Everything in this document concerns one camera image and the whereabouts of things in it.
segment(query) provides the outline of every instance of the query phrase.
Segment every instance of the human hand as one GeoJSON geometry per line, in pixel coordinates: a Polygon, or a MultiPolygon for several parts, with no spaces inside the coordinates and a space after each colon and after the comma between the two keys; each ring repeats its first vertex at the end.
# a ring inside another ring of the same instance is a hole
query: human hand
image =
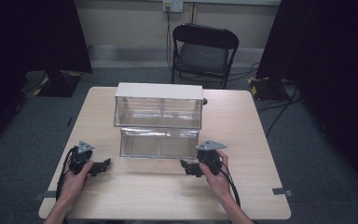
{"type": "MultiPolygon", "coordinates": [[[[222,163],[224,164],[222,166],[222,171],[228,174],[228,156],[221,150],[216,150],[216,152],[219,154],[220,158],[222,158],[222,163]]],[[[230,185],[228,184],[227,178],[222,173],[219,173],[218,175],[212,174],[209,167],[204,163],[200,164],[200,169],[205,174],[208,184],[219,202],[222,202],[227,197],[232,197],[230,185]]]]}
{"type": "Polygon", "coordinates": [[[59,200],[64,201],[68,205],[72,205],[80,191],[83,189],[83,185],[86,181],[87,173],[91,169],[93,161],[88,161],[84,166],[81,172],[77,175],[74,175],[69,171],[69,166],[66,165],[65,172],[66,175],[63,179],[62,190],[59,200]]]}

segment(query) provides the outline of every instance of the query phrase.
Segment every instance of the chair backrest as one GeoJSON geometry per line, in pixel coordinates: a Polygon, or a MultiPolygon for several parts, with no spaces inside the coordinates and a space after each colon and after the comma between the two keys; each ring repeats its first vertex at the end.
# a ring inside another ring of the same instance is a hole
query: chair backrest
{"type": "Polygon", "coordinates": [[[177,26],[172,33],[174,43],[177,41],[220,49],[238,48],[240,44],[236,35],[226,29],[185,23],[177,26]]]}

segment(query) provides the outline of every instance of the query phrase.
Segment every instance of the black backdrop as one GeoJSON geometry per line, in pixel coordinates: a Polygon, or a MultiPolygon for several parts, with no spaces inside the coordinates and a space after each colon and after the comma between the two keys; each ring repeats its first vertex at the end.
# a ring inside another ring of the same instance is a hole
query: black backdrop
{"type": "Polygon", "coordinates": [[[0,1],[0,128],[29,71],[92,73],[73,0],[0,1]]]}
{"type": "Polygon", "coordinates": [[[282,0],[257,73],[268,76],[300,83],[328,138],[358,173],[358,1],[282,0]]]}

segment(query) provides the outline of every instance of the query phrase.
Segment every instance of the gray carpet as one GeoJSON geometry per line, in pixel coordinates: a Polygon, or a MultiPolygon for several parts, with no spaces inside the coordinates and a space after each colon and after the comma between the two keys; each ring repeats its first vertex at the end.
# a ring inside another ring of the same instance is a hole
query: gray carpet
{"type": "MultiPolygon", "coordinates": [[[[233,68],[232,73],[248,70],[233,68]]],[[[29,83],[24,89],[36,84],[42,75],[28,74],[29,83]]],[[[203,85],[204,89],[221,88],[213,79],[176,80],[203,85]]],[[[95,68],[94,75],[81,78],[72,98],[35,97],[27,92],[21,111],[0,134],[0,223],[43,222],[38,216],[41,202],[35,201],[34,195],[48,188],[88,90],[93,86],[117,86],[120,81],[170,83],[171,74],[168,68],[95,68]]],[[[241,77],[229,81],[227,89],[249,90],[249,87],[241,77]]],[[[293,86],[287,90],[293,92],[293,86]]],[[[280,103],[255,104],[263,108],[280,103]]],[[[260,112],[265,131],[281,110],[279,107],[260,112]]],[[[358,223],[358,176],[324,139],[317,119],[302,101],[282,113],[269,133],[268,143],[283,186],[294,193],[288,198],[292,217],[258,223],[358,223]]]]}

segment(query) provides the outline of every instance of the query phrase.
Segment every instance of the transparent container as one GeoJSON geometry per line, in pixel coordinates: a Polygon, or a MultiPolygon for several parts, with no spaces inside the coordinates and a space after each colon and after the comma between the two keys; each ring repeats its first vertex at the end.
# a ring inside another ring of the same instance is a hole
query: transparent container
{"type": "Polygon", "coordinates": [[[198,130],[121,128],[120,156],[195,160],[198,139],[198,130]]]}
{"type": "Polygon", "coordinates": [[[119,83],[115,126],[200,129],[202,87],[119,83]]]}

